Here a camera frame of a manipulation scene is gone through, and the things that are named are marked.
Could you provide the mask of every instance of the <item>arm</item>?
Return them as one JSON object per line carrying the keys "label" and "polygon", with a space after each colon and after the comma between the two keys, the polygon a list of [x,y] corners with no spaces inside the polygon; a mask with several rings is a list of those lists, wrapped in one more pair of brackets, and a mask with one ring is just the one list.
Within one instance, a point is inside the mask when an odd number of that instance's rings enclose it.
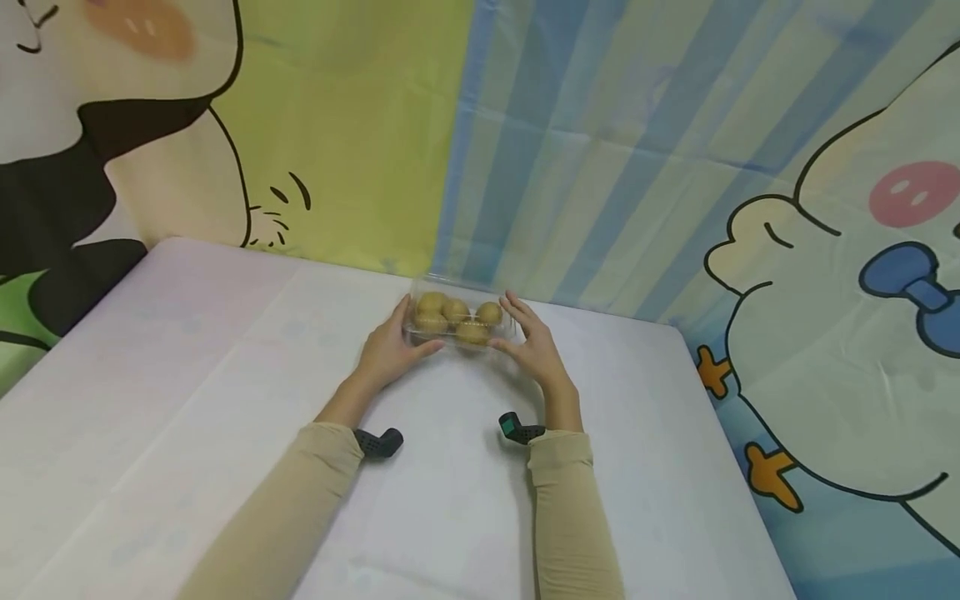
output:
{"label": "arm", "polygon": [[491,345],[512,356],[543,390],[547,432],[530,442],[537,492],[535,546],[540,600],[624,598],[616,551],[593,476],[593,452],[584,433],[580,395],[553,336],[526,303],[507,293],[501,305],[523,329],[520,346]]}
{"label": "arm", "polygon": [[406,345],[400,324],[408,302],[371,333],[356,370],[227,523],[179,600],[290,597],[363,459],[353,429],[380,390],[443,346]]}

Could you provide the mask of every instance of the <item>blue striped fabric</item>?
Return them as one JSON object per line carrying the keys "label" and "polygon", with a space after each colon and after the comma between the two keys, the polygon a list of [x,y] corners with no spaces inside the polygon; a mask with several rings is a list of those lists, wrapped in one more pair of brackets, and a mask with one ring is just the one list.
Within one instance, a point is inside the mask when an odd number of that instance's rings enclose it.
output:
{"label": "blue striped fabric", "polygon": [[493,280],[586,12],[586,0],[537,3],[467,257],[471,281]]}
{"label": "blue striped fabric", "polygon": [[630,157],[607,197],[587,241],[554,294],[554,302],[577,304],[627,219],[680,143],[761,4],[762,0],[717,0],[710,7],[636,143],[638,152]]}
{"label": "blue striped fabric", "polygon": [[[670,323],[723,363],[737,296],[703,266],[733,211],[792,194],[957,39],[955,0],[478,0],[432,269]],[[746,471],[777,442],[726,382]],[[802,513],[755,499],[802,600],[956,595],[960,557],[900,504],[787,477]]]}
{"label": "blue striped fabric", "polygon": [[677,255],[635,317],[660,318],[700,270],[702,257],[720,241],[726,216],[736,206],[763,193],[770,175],[778,175],[806,147],[810,138],[838,110],[863,78],[890,52],[932,0],[875,2],[843,36],[840,46],[804,88],[790,109],[756,149],[748,165],[715,201],[700,226]]}

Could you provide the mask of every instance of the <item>hand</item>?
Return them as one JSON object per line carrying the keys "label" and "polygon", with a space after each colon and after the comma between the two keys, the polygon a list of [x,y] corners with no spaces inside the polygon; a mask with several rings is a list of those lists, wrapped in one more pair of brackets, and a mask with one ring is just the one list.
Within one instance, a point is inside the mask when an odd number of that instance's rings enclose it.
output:
{"label": "hand", "polygon": [[419,346],[410,346],[403,339],[403,317],[410,305],[407,294],[400,304],[377,329],[368,336],[360,353],[360,363],[352,377],[368,382],[377,392],[387,387],[420,360],[444,347],[443,340],[431,340]]}
{"label": "hand", "polygon": [[490,346],[511,356],[540,384],[546,401],[548,428],[583,431],[580,394],[566,373],[550,327],[540,320],[526,302],[509,290],[507,297],[500,299],[500,305],[520,324],[526,341],[517,345],[494,338],[490,340]]}
{"label": "hand", "polygon": [[417,347],[406,343],[403,339],[403,317],[409,305],[408,294],[396,306],[390,318],[367,337],[357,368],[340,384],[314,421],[339,423],[355,429],[373,398],[383,388],[410,371],[421,359],[444,347],[443,340],[432,340]]}

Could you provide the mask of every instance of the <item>clear plastic box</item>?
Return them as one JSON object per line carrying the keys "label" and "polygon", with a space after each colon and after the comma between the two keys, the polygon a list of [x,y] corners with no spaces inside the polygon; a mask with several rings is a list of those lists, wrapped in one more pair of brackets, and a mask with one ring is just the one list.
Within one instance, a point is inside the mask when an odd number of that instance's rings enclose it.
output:
{"label": "clear plastic box", "polygon": [[[437,293],[444,295],[445,301],[435,311]],[[420,304],[425,295],[431,295],[431,298]],[[457,348],[485,349],[486,341],[490,338],[511,340],[516,336],[516,322],[500,307],[500,296],[483,285],[468,281],[430,274],[417,277],[410,286],[410,307],[403,319],[403,329],[415,343],[440,338]],[[458,309],[450,300],[462,300],[467,311],[463,311],[462,306]],[[481,322],[477,314],[478,309],[488,302],[500,308],[501,319],[498,324],[492,322],[492,310],[489,307],[483,315],[487,317],[486,323]]]}

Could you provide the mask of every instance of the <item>white tablecloth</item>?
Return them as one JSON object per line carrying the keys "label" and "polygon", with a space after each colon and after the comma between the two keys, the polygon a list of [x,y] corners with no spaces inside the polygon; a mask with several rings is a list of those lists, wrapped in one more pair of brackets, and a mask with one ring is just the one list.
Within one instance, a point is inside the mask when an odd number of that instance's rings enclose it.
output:
{"label": "white tablecloth", "polygon": [[[0,598],[171,598],[353,367],[409,280],[175,239],[0,400]],[[673,328],[533,304],[580,387],[631,598],[793,598]],[[297,598],[533,598],[502,356],[444,350],[364,427],[366,464]]]}

